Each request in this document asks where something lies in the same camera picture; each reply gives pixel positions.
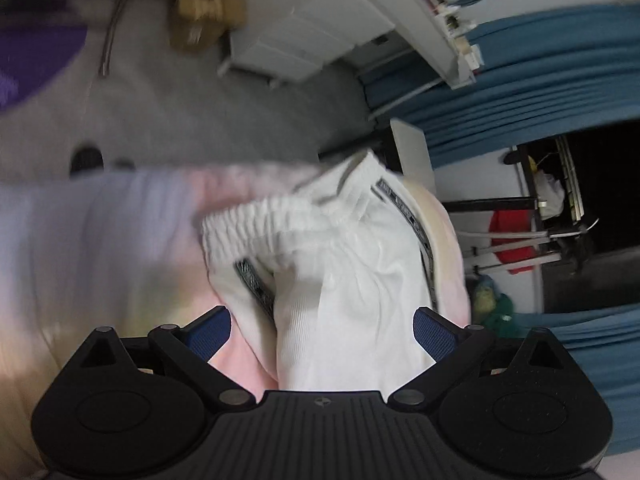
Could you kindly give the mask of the white sweatpants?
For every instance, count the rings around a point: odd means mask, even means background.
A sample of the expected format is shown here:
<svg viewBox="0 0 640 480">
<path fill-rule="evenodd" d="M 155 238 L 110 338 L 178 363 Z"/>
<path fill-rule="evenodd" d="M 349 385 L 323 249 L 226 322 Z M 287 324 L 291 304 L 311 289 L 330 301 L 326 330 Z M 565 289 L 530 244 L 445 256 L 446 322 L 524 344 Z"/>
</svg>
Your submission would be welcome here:
<svg viewBox="0 0 640 480">
<path fill-rule="evenodd" d="M 436 304 L 430 241 L 373 154 L 210 214 L 202 242 L 209 283 L 281 389 L 388 396 L 433 364 L 414 336 Z"/>
</svg>

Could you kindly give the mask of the green sweatshirt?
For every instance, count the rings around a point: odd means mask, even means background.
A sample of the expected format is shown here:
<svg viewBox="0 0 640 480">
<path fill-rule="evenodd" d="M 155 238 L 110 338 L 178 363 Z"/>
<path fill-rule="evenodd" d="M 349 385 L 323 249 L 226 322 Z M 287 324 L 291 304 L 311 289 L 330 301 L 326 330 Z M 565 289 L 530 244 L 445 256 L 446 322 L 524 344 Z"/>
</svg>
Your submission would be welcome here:
<svg viewBox="0 0 640 480">
<path fill-rule="evenodd" d="M 484 326 L 499 338 L 518 336 L 514 321 L 514 305 L 498 285 L 487 275 L 481 275 L 471 292 L 472 320 Z"/>
</svg>

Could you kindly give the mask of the pastel tie-dye bed sheet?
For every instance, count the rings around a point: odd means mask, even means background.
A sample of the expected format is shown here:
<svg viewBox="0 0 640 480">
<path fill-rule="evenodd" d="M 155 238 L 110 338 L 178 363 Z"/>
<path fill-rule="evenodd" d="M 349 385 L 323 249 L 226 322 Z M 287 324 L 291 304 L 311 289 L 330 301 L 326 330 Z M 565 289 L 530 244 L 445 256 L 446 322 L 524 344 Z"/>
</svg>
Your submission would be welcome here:
<svg viewBox="0 0 640 480">
<path fill-rule="evenodd" d="M 2 185 L 2 477 L 40 471 L 32 411 L 94 328 L 134 337 L 220 305 L 200 242 L 204 214 L 292 192 L 318 171 L 264 162 Z"/>
</svg>

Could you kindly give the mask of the right blue curtain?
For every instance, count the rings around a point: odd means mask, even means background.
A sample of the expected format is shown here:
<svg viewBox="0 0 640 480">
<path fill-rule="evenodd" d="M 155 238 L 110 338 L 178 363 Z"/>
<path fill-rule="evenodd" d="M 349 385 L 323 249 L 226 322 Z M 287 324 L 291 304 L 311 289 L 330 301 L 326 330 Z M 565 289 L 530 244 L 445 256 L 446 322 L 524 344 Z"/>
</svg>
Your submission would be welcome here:
<svg viewBox="0 0 640 480">
<path fill-rule="evenodd" d="M 522 334 L 534 327 L 554 333 L 605 400 L 613 417 L 608 454 L 639 448 L 640 310 L 634 306 L 573 313 L 519 313 Z"/>
</svg>

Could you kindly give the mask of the blue curtain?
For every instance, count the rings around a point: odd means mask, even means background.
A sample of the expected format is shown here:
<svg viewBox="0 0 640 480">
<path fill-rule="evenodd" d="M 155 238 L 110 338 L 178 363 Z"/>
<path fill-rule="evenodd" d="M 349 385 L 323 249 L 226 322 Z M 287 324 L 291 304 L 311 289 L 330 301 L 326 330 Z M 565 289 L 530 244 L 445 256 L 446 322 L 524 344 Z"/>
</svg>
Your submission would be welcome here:
<svg viewBox="0 0 640 480">
<path fill-rule="evenodd" d="M 434 166 L 639 116 L 638 4 L 503 18 L 469 34 L 482 66 L 453 89 L 416 53 L 360 79 L 379 122 L 421 129 Z"/>
<path fill-rule="evenodd" d="M 519 313 L 522 334 L 534 327 L 554 333 L 605 400 L 613 417 L 608 454 L 639 448 L 640 310 L 634 306 L 573 313 Z"/>
</svg>

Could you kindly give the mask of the dark window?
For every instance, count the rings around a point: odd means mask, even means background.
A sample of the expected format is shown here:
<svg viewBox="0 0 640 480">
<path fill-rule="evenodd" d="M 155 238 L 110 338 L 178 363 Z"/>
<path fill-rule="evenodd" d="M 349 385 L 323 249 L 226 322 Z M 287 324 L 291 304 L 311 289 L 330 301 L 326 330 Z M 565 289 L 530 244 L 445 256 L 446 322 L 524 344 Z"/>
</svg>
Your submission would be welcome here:
<svg viewBox="0 0 640 480">
<path fill-rule="evenodd" d="M 564 192 L 545 229 L 584 232 L 551 242 L 562 259 L 541 269 L 544 312 L 629 306 L 639 301 L 639 122 L 548 136 L 518 150 Z"/>
</svg>

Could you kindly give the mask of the left blue curtain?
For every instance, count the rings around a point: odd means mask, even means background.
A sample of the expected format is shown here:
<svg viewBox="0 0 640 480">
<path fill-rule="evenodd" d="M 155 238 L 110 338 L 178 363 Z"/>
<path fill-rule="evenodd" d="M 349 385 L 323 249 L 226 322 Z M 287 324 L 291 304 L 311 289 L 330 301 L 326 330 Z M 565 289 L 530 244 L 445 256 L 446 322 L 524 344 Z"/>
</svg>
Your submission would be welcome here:
<svg viewBox="0 0 640 480">
<path fill-rule="evenodd" d="M 469 34 L 482 66 L 453 89 L 416 53 L 360 79 L 379 122 L 421 129 L 434 166 L 639 116 L 638 4 L 503 18 Z"/>
</svg>

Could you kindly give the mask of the white dressing table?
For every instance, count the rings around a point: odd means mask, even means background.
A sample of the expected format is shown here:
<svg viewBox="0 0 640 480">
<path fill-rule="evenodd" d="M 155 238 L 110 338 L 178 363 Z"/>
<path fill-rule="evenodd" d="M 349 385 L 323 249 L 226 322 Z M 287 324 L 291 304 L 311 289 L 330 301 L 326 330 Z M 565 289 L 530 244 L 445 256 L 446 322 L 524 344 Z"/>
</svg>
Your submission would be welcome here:
<svg viewBox="0 0 640 480">
<path fill-rule="evenodd" d="M 248 70 L 274 82 L 301 82 L 388 32 L 405 42 L 451 88 L 474 70 L 427 0 L 245 0 L 246 23 L 232 32 L 218 68 Z"/>
</svg>

